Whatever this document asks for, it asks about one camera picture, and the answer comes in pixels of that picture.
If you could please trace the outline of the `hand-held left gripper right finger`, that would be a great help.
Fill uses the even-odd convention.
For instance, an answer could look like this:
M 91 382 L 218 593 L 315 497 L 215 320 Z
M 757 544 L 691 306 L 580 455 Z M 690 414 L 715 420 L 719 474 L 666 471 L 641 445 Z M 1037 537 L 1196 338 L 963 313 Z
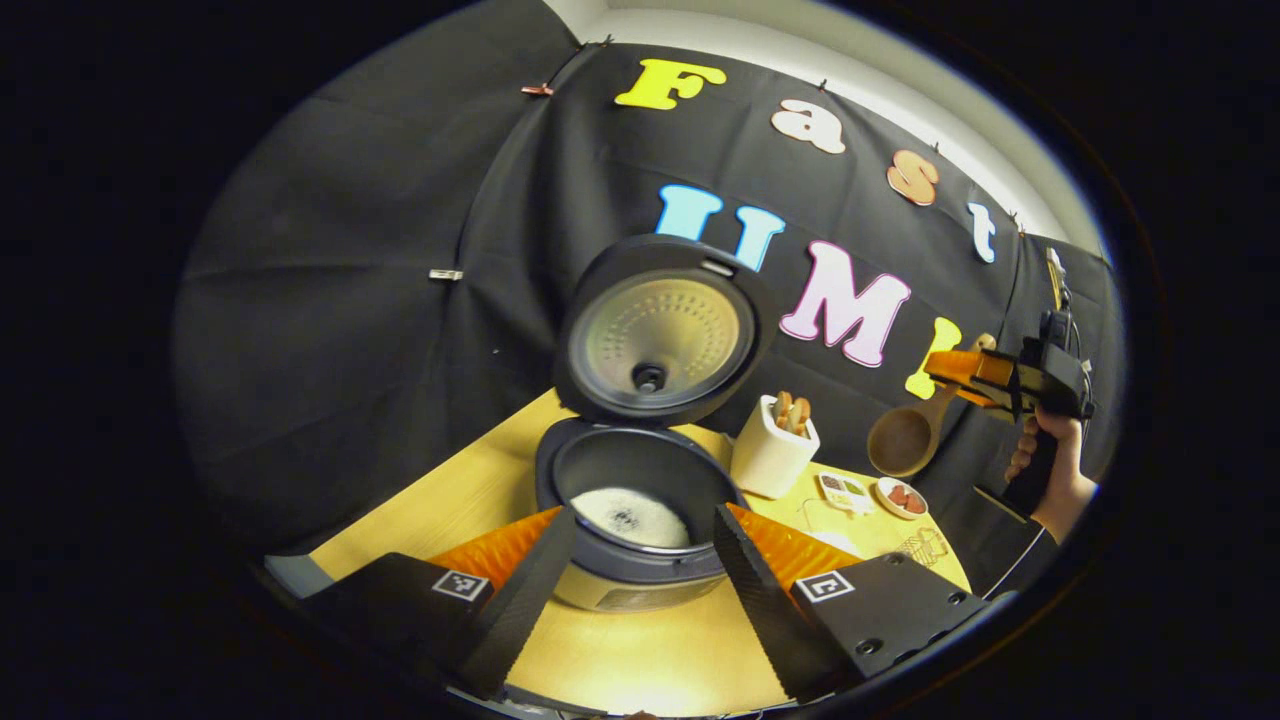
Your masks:
M 736 503 L 714 547 L 786 696 L 808 703 L 923 660 L 989 601 L 910 555 L 860 559 Z

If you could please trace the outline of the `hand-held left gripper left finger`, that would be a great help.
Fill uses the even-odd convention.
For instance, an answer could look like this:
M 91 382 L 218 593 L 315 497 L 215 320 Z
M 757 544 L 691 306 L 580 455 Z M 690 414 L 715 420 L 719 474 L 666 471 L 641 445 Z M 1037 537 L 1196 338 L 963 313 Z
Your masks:
M 480 700 L 498 696 L 570 561 L 563 505 L 435 557 L 388 552 L 301 605 L 379 664 Z

